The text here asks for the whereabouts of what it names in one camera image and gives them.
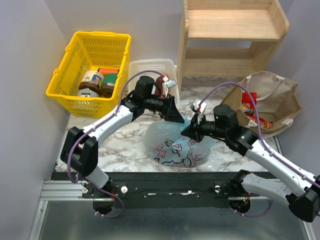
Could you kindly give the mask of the brown burlap tote bag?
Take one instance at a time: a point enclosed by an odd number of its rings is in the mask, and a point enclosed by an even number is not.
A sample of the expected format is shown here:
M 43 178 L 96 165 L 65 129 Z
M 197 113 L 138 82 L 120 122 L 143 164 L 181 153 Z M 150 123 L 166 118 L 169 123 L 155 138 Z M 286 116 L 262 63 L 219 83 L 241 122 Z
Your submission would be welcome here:
M 296 97 L 298 84 L 288 78 L 268 71 L 259 71 L 245 77 L 239 84 L 249 92 L 257 93 L 256 107 L 259 117 L 273 122 L 273 127 L 270 129 L 260 128 L 261 133 L 267 138 L 288 129 L 302 109 Z M 243 92 L 242 88 L 236 86 L 221 103 L 229 105 L 236 112 L 241 126 L 257 133 L 257 123 L 242 112 Z

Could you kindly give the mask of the red assorted candy bag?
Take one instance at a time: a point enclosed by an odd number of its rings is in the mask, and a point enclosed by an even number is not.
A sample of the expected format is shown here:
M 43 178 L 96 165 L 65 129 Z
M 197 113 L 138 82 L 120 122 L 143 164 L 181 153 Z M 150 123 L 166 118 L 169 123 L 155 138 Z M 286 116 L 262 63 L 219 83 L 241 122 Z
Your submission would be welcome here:
M 257 117 L 254 115 L 251 115 L 248 117 L 251 121 L 253 121 L 254 123 L 258 123 Z M 273 127 L 273 122 L 272 121 L 266 121 L 263 118 L 259 118 L 259 124 L 260 127 L 263 129 L 271 129 Z

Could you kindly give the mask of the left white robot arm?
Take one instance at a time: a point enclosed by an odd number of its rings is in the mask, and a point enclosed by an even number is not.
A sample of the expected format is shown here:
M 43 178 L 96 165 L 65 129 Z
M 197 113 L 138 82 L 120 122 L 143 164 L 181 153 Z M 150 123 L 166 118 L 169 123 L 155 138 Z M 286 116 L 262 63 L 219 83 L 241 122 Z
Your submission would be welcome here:
M 140 76 L 134 90 L 121 98 L 114 110 L 87 127 L 72 127 L 67 132 L 60 154 L 60 160 L 67 165 L 67 170 L 75 170 L 96 188 L 108 191 L 111 179 L 98 166 L 98 149 L 101 143 L 118 129 L 143 115 L 145 110 L 159 113 L 165 121 L 183 123 L 175 97 L 152 94 L 154 85 L 152 77 Z

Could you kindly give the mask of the light blue plastic bag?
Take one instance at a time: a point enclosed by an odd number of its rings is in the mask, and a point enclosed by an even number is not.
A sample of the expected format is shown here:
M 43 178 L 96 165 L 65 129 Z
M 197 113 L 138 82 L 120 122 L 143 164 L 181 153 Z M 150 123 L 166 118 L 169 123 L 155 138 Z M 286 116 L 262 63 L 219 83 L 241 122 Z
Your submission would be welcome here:
M 216 140 L 205 136 L 201 142 L 182 136 L 181 131 L 191 123 L 183 116 L 184 123 L 158 120 L 149 125 L 143 144 L 146 153 L 161 165 L 194 168 L 208 161 Z

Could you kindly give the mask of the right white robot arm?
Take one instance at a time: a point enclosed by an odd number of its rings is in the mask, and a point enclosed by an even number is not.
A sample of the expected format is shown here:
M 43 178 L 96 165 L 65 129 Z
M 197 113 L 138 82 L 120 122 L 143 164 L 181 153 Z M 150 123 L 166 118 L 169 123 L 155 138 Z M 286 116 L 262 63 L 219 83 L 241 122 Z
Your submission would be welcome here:
M 181 134 L 196 142 L 205 136 L 220 140 L 234 152 L 247 157 L 273 174 L 277 180 L 262 179 L 242 170 L 233 181 L 238 191 L 255 193 L 287 205 L 300 220 L 311 223 L 320 212 L 320 177 L 292 163 L 274 151 L 264 140 L 238 122 L 236 112 L 227 104 L 213 109 L 208 121 L 204 107 L 191 105 L 194 115 Z

